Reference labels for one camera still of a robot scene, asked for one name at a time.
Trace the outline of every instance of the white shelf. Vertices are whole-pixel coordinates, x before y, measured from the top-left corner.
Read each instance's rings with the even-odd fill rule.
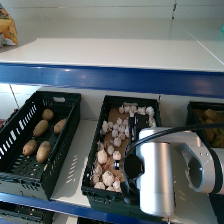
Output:
[[[19,44],[0,49],[0,62],[224,71],[219,26],[171,19],[16,20]],[[208,29],[203,37],[194,32]],[[213,39],[205,41],[212,30]]]
[[[62,167],[52,200],[72,205],[90,207],[82,195],[82,176],[91,149],[97,121],[81,120],[71,148]],[[170,220],[176,223],[216,223],[216,217],[207,194],[196,193],[189,188],[185,176],[185,161],[172,150],[174,190],[176,195],[175,215]]]

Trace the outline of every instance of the paper bag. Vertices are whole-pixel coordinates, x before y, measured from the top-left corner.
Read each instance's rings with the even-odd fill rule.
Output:
[[[14,20],[0,4],[0,47],[17,45],[17,32]]]

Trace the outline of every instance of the shelf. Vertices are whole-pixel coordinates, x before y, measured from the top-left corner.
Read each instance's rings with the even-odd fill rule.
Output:
[[[221,25],[220,19],[16,20],[19,45],[0,49],[0,82],[223,98]]]
[[[19,45],[2,48],[0,62],[223,72],[224,64],[181,24],[171,19],[16,20]]]
[[[81,120],[71,148],[66,157],[51,201],[15,196],[0,193],[0,200],[67,215],[81,216],[100,221],[116,223],[150,223],[131,217],[103,213],[90,208],[90,204],[81,192],[82,175],[86,166],[97,121]],[[182,156],[172,150],[173,175],[175,176],[175,215],[170,220],[176,223],[216,223],[209,197],[207,194],[196,193],[189,188],[185,176],[185,161]]]

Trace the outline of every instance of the black cable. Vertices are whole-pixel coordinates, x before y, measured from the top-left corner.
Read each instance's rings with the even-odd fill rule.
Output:
[[[211,129],[211,128],[224,128],[224,123],[216,123],[216,124],[194,124],[194,125],[187,125],[187,126],[181,126],[181,127],[175,127],[175,128],[170,128],[165,131],[160,131],[155,134],[152,134],[150,136],[147,136],[145,138],[142,138],[138,140],[137,142],[133,143],[131,146],[129,146],[129,151],[127,152],[127,156],[133,152],[136,148],[136,146],[150,141],[154,138],[158,138],[164,135],[168,134],[173,134],[176,132],[181,132],[181,131],[192,131],[192,130],[200,130],[200,129]]]

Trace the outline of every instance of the black plastic crate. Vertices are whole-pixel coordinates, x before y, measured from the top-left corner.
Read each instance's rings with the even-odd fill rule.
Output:
[[[0,202],[0,217],[18,224],[51,224],[54,212]]]
[[[194,112],[194,109],[207,110],[212,109],[219,112],[224,112],[224,104],[221,103],[208,103],[208,102],[190,102],[188,104],[188,117],[187,124],[200,124],[200,121]],[[211,148],[210,143],[208,142],[205,133],[203,130],[196,130],[197,135],[200,137],[201,141],[206,145],[206,147]],[[217,217],[217,222],[219,224],[224,223],[224,195],[218,194],[209,194],[210,202],[213,208],[213,211]]]
[[[188,117],[187,124],[201,124],[194,109],[207,110],[212,109],[219,112],[224,112],[224,104],[221,103],[207,103],[207,102],[190,102],[188,104]],[[208,142],[205,133],[203,130],[196,130],[197,135],[200,137],[201,141],[206,145],[206,147],[211,148],[210,143]]]
[[[112,223],[78,217],[77,224],[112,224]]]
[[[107,213],[115,213],[119,215],[160,222],[160,217],[150,216],[146,213],[143,213],[137,205],[126,204],[123,200],[122,193],[95,189],[90,186],[90,178],[92,176],[92,171],[94,168],[94,161],[96,160],[97,142],[100,139],[100,129],[102,127],[103,121],[108,119],[111,108],[120,107],[124,102],[137,103],[139,107],[153,107],[153,109],[155,110],[154,118],[156,120],[156,124],[158,127],[162,126],[157,100],[105,96],[82,180],[82,193],[83,195],[86,195],[88,197],[92,209]]]
[[[61,167],[80,120],[80,94],[36,92],[0,130],[0,192],[48,200],[54,190]],[[44,109],[54,112],[48,130],[35,138],[39,146],[50,141],[51,153],[44,163],[36,153],[26,157],[23,146],[33,138],[33,129],[42,119]],[[54,125],[66,118],[60,134]]]

